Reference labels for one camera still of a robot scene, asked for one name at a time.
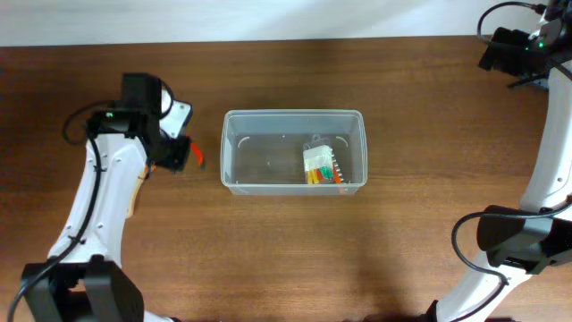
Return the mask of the clear plastic container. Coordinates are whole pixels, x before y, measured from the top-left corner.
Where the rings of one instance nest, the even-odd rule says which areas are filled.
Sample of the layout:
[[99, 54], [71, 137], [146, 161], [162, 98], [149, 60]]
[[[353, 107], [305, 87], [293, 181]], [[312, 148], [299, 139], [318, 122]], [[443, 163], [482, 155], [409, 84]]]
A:
[[[328, 138], [343, 184], [307, 184], [303, 144]], [[367, 141], [357, 110], [233, 110], [224, 117], [221, 181], [235, 195], [352, 195], [367, 182]]]

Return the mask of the orange screwdriver bit holder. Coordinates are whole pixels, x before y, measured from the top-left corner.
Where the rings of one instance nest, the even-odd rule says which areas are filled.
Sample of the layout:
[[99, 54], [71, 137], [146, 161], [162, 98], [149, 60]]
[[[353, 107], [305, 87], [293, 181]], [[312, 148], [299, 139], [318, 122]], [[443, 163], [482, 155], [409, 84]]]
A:
[[330, 152], [331, 152], [331, 159], [332, 159], [332, 176], [333, 176], [333, 181], [336, 184], [343, 184], [344, 183], [344, 179], [343, 179], [343, 175], [339, 166], [339, 163], [337, 162], [336, 156], [334, 154], [334, 151], [332, 148], [330, 148]]

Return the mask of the orange handled pliers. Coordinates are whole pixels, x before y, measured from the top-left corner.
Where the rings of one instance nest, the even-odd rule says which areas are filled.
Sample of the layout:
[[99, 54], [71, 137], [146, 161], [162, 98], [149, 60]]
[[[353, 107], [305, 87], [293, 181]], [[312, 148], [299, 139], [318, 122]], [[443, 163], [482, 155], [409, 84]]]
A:
[[190, 149], [197, 159], [200, 171], [204, 171], [205, 170], [205, 158], [203, 156], [201, 149], [194, 142], [190, 143]]

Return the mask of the clear box coloured plugs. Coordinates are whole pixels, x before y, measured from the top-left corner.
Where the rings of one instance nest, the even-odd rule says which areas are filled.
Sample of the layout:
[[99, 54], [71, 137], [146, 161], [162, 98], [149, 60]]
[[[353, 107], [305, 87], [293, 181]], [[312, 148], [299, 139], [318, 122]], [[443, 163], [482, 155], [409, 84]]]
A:
[[303, 165], [307, 184], [335, 183], [333, 150], [328, 138], [318, 134], [303, 144]]

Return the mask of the orange scraper wooden handle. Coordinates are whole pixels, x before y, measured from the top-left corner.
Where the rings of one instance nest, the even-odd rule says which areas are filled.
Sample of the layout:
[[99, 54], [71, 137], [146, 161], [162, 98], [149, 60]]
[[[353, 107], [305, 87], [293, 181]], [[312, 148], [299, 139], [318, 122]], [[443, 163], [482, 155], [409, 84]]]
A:
[[147, 165], [144, 171], [139, 174], [137, 181], [135, 183], [133, 193], [131, 194], [130, 197], [130, 203], [126, 214], [127, 219], [131, 218], [134, 214], [141, 186], [143, 185], [144, 181], [154, 172], [155, 169], [156, 167], [154, 165]]

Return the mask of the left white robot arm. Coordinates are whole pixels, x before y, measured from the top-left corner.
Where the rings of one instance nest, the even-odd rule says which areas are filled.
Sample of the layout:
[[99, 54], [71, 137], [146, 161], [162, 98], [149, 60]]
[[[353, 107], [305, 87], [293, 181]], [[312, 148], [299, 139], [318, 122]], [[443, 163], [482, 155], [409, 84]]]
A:
[[159, 321], [122, 271], [122, 235], [156, 168], [184, 169], [190, 103], [148, 73], [126, 73], [117, 100], [91, 104], [86, 161], [65, 226], [43, 263], [29, 263], [7, 314], [25, 300], [37, 321]]

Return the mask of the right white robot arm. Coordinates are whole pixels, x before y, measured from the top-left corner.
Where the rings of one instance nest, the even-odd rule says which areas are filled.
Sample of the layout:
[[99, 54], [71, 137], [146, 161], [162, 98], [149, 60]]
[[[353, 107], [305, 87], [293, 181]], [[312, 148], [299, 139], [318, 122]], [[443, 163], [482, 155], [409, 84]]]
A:
[[490, 205], [461, 217], [451, 245], [468, 271], [422, 321], [489, 321], [519, 285], [546, 267], [571, 260], [571, 1], [526, 4], [539, 27], [526, 33], [498, 28], [481, 69], [515, 77], [514, 87], [540, 83], [549, 93], [543, 137], [519, 207]]

